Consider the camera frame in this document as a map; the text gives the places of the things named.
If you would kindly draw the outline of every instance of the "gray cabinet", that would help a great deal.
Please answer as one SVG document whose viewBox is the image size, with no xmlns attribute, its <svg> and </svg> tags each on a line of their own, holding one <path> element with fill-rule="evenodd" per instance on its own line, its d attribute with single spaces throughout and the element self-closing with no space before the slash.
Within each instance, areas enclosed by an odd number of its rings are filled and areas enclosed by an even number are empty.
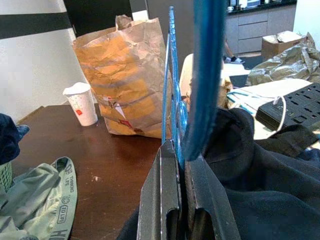
<svg viewBox="0 0 320 240">
<path fill-rule="evenodd" d="M 239 15 L 238 25 L 254 24 L 268 21 L 268 10 L 255 11 Z"/>
<path fill-rule="evenodd" d="M 287 30 L 293 31 L 295 14 L 295 5 L 270 9 L 268 14 L 268 27 L 266 33 L 268 35 L 273 35 Z"/>
<path fill-rule="evenodd" d="M 229 48 L 238 53 L 238 16 L 230 16 L 225 21 L 225 35 Z"/>
<path fill-rule="evenodd" d="M 238 27 L 238 40 L 263 37 L 267 34 L 267 22 L 258 22 Z"/>
<path fill-rule="evenodd" d="M 296 5 L 227 16 L 226 38 L 234 54 L 261 51 L 262 37 L 294 28 Z"/>
</svg>

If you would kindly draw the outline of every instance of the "light green cloth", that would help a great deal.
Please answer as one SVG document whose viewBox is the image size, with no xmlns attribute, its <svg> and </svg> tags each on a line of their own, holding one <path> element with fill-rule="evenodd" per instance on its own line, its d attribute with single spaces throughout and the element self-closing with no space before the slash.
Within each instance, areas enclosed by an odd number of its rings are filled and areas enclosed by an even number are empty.
<svg viewBox="0 0 320 240">
<path fill-rule="evenodd" d="M 0 240 L 67 240 L 78 197 L 71 159 L 40 164 L 13 183 L 0 189 Z"/>
</svg>

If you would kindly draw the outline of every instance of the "paper cup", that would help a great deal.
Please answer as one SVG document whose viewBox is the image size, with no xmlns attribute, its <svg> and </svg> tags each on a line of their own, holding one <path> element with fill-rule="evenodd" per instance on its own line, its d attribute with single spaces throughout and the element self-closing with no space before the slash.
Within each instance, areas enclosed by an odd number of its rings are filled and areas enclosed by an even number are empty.
<svg viewBox="0 0 320 240">
<path fill-rule="evenodd" d="M 91 87 L 87 83 L 77 82 L 63 91 L 82 126 L 90 126 L 98 121 Z"/>
</svg>

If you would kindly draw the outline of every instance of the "green basket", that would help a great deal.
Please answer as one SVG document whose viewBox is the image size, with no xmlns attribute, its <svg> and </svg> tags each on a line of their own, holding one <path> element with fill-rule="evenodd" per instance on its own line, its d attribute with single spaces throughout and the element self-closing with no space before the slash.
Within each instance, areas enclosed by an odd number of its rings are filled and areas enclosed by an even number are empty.
<svg viewBox="0 0 320 240">
<path fill-rule="evenodd" d="M 11 162 L 0 165 L 0 186 L 8 191 L 12 183 L 12 165 Z"/>
</svg>

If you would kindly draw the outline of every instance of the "black stripe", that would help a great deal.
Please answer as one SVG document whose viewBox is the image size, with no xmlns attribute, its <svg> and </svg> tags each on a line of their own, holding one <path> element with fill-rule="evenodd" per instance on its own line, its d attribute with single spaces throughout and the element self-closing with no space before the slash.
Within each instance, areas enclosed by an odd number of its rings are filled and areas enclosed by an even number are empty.
<svg viewBox="0 0 320 240">
<path fill-rule="evenodd" d="M 0 15 L 0 39 L 68 28 L 72 26 L 66 12 Z"/>
</svg>

